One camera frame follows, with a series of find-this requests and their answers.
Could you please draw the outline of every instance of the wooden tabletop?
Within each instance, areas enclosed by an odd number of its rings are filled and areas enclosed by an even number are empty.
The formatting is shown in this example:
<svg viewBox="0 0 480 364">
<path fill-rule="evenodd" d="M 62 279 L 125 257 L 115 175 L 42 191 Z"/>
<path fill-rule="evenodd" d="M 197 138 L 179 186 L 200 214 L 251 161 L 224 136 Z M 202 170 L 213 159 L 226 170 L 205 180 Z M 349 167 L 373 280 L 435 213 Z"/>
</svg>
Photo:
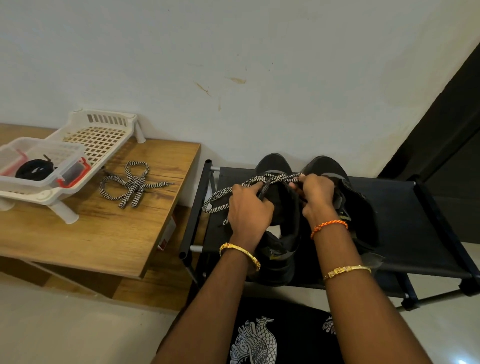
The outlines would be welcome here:
<svg viewBox="0 0 480 364">
<path fill-rule="evenodd" d="M 45 138 L 52 129 L 0 124 L 0 145 L 20 137 Z M 164 188 L 146 190 L 138 207 L 118 207 L 119 201 L 100 196 L 104 177 L 97 173 L 83 189 L 64 201 L 79 214 L 67 225 L 46 206 L 15 202 L 15 207 L 0 211 L 0 255 L 21 260 L 79 268 L 123 277 L 139 278 L 155 249 L 156 240 L 177 202 L 187 173 L 200 144 L 147 139 L 138 144 L 131 138 L 105 165 L 108 171 L 124 177 L 130 160 L 150 166 L 148 182 L 174 182 Z M 131 168 L 140 175 L 142 166 Z M 113 181 L 107 182 L 111 195 L 125 193 Z"/>
</svg>

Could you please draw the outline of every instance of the shoe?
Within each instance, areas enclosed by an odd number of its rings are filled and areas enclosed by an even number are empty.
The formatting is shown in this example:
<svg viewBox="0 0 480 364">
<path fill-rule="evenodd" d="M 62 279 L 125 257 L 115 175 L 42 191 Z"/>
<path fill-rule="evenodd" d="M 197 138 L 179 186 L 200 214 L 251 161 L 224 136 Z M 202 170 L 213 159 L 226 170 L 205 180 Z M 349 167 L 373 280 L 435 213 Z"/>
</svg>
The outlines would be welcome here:
<svg viewBox="0 0 480 364">
<path fill-rule="evenodd" d="M 354 231 L 353 241 L 360 254 L 372 251 L 378 246 L 378 227 L 373 207 L 367 198 L 355 191 L 347 173 L 338 162 L 326 156 L 314 158 L 301 171 L 308 175 L 314 173 L 333 181 L 334 208 L 338 216 L 348 224 L 348 230 Z"/>
<path fill-rule="evenodd" d="M 291 175 L 288 162 L 278 153 L 265 156 L 255 168 L 255 175 L 266 173 L 273 175 Z M 288 185 L 280 181 L 265 183 L 262 193 L 274 205 L 274 213 L 270 226 L 280 226 L 280 236 L 266 231 L 255 250 L 260 261 L 259 272 L 250 278 L 267 286 L 283 286 L 288 284 L 295 274 L 293 255 L 300 241 L 300 199 L 298 194 Z"/>
</svg>

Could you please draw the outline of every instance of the gold bracelet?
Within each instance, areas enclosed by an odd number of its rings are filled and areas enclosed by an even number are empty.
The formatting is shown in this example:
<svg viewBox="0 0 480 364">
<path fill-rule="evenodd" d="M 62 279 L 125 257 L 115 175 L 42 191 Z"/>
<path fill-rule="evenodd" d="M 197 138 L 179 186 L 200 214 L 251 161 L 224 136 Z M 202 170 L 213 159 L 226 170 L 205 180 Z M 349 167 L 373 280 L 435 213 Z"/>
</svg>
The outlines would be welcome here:
<svg viewBox="0 0 480 364">
<path fill-rule="evenodd" d="M 339 268 L 335 268 L 334 270 L 328 272 L 324 277 L 324 281 L 327 280 L 328 278 L 335 277 L 337 274 L 345 273 L 345 272 L 351 272 L 351 271 L 356 270 L 356 269 L 365 269 L 365 270 L 369 271 L 370 273 L 372 272 L 372 270 L 370 268 L 364 267 L 364 266 L 339 267 Z"/>
<path fill-rule="evenodd" d="M 242 247 L 239 247 L 237 245 L 234 245 L 234 244 L 230 244 L 230 243 L 225 243 L 223 244 L 221 247 L 220 247 L 220 256 L 222 256 L 222 250 L 223 249 L 237 249 L 239 251 L 241 251 L 242 253 L 248 255 L 248 257 L 253 260 L 253 262 L 255 263 L 255 267 L 257 269 L 257 272 L 260 270 L 260 262 L 258 261 L 257 258 L 255 258 L 252 254 L 250 254 L 250 252 L 246 251 L 245 249 L 243 249 Z"/>
</svg>

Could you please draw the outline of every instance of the shoelace loop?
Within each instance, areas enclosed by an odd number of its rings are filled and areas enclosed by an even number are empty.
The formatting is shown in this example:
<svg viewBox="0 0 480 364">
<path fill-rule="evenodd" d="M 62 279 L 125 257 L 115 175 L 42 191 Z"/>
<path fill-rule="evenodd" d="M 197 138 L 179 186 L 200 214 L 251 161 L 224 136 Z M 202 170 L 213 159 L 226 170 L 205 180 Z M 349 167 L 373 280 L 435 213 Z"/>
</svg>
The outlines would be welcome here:
<svg viewBox="0 0 480 364">
<path fill-rule="evenodd" d="M 240 186 L 242 187 L 250 187 L 254 185 L 257 182 L 267 182 L 267 179 L 271 178 L 271 184 L 285 181 L 285 182 L 295 182 L 297 180 L 297 177 L 300 176 L 300 173 L 294 173 L 291 175 L 286 175 L 286 174 L 271 174 L 271 173 L 265 173 L 262 176 L 255 176 L 250 178 L 249 180 L 245 181 L 242 183 Z M 222 198 L 223 196 L 226 196 L 228 194 L 232 193 L 232 188 L 227 187 L 227 188 L 222 188 L 221 190 L 216 191 L 214 194 L 212 194 L 208 199 L 205 200 L 203 206 L 202 206 L 202 211 L 207 213 L 207 214 L 213 214 L 218 211 L 225 210 L 229 207 L 229 204 L 223 204 L 218 207 L 214 208 L 208 208 L 208 205 L 211 204 L 212 202 L 215 202 L 216 200 Z M 228 224 L 228 218 L 223 220 L 222 225 L 227 225 Z"/>
<path fill-rule="evenodd" d="M 130 171 L 129 167 L 138 166 L 140 164 L 143 164 L 145 166 L 145 170 L 141 176 L 134 176 Z M 130 162 L 127 162 L 127 164 L 125 164 L 125 175 L 127 176 L 127 180 L 124 180 L 122 177 L 119 177 L 116 174 L 105 171 L 109 175 L 107 177 L 102 178 L 102 180 L 100 181 L 100 188 L 99 188 L 100 195 L 110 201 L 121 200 L 119 207 L 125 208 L 131 196 L 135 194 L 135 197 L 132 200 L 131 206 L 137 207 L 138 202 L 140 201 L 140 198 L 142 197 L 145 188 L 159 188 L 159 187 L 166 187 L 169 184 L 174 184 L 173 182 L 145 183 L 145 178 L 149 170 L 150 170 L 150 167 L 148 167 L 148 164 L 146 164 L 145 162 L 137 162 L 132 160 Z M 107 193 L 105 191 L 105 183 L 110 180 L 120 183 L 122 186 L 126 187 L 127 192 L 117 197 L 113 197 L 112 195 Z"/>
</svg>

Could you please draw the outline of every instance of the orange braided thread bracelet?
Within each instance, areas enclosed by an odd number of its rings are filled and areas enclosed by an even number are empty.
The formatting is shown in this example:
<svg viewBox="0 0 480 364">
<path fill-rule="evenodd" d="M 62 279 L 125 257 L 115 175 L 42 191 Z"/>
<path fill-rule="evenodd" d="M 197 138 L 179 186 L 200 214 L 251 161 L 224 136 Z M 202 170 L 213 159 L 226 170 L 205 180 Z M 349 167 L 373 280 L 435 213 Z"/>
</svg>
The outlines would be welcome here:
<svg viewBox="0 0 480 364">
<path fill-rule="evenodd" d="M 313 240 L 313 236 L 315 235 L 316 232 L 320 231 L 323 227 L 330 225 L 330 224 L 343 224 L 345 225 L 345 228 L 348 229 L 348 224 L 343 221 L 343 220 L 330 220 L 327 222 L 324 222 L 323 224 L 315 226 L 315 228 L 312 231 L 312 234 L 310 235 L 310 239 Z"/>
</svg>

